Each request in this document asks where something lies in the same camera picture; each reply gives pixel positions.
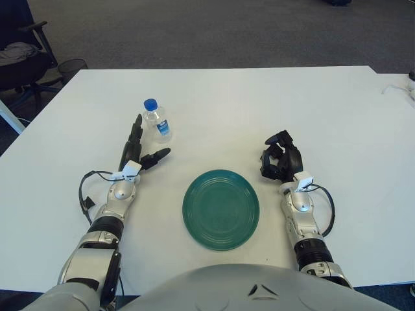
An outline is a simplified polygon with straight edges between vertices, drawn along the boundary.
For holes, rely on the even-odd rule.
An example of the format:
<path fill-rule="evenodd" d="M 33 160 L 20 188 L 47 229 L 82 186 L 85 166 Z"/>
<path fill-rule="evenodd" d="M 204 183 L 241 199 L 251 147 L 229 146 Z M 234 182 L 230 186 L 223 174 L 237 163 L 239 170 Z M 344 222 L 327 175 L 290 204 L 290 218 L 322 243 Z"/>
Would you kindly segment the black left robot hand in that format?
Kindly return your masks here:
<path fill-rule="evenodd" d="M 119 171 L 124 169 L 125 165 L 129 161 L 136 162 L 141 165 L 142 170 L 148 170 L 149 168 L 155 166 L 158 161 L 167 156 L 170 152 L 170 148 L 161 149 L 154 154 L 147 154 L 141 157 L 141 137 L 143 134 L 142 125 L 142 116 L 139 114 L 136 118 L 135 123 L 132 125 L 130 135 L 127 142 L 125 143 L 121 160 L 119 163 Z"/>

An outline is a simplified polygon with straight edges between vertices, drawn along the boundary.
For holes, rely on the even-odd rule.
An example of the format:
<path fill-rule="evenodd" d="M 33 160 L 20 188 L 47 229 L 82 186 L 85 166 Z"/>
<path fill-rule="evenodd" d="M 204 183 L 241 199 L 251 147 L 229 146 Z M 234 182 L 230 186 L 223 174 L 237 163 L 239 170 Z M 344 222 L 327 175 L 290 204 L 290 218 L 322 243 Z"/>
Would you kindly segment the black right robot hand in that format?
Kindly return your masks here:
<path fill-rule="evenodd" d="M 268 148 L 260 158 L 261 175 L 282 183 L 294 181 L 294 175 L 303 170 L 303 163 L 301 153 L 288 131 L 283 130 L 269 137 L 265 144 Z"/>

